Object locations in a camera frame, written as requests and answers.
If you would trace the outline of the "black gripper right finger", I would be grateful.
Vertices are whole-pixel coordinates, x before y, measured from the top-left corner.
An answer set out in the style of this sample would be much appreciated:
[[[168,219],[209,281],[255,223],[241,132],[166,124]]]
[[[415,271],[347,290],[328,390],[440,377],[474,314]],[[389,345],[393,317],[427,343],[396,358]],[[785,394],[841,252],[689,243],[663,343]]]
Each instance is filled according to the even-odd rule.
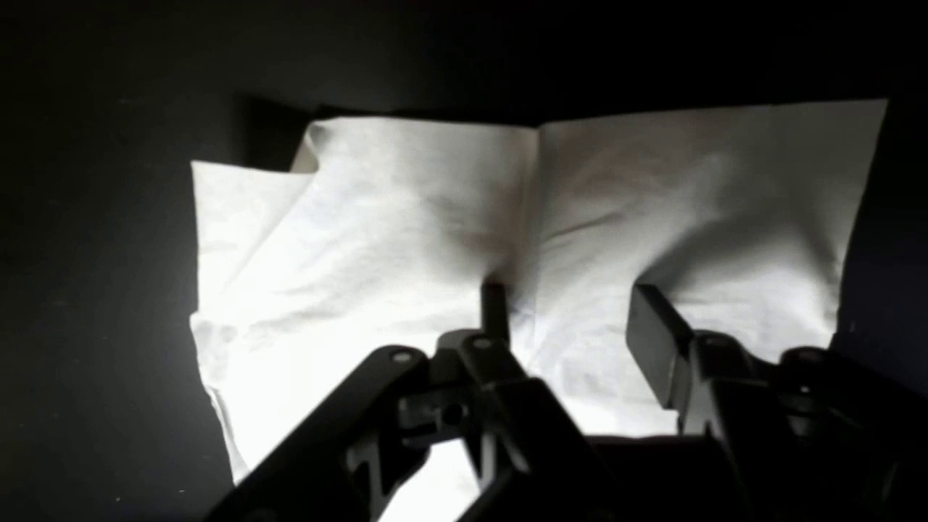
[[[654,285],[628,298],[625,345],[660,409],[680,409],[689,394],[693,327]]]

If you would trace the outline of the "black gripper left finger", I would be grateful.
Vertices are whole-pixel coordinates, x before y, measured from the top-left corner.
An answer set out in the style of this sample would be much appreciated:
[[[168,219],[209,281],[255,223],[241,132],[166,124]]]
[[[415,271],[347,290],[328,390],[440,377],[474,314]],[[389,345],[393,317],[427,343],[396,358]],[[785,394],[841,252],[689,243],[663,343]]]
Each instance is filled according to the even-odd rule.
[[[511,345],[508,288],[501,281],[482,285],[482,332],[493,343]]]

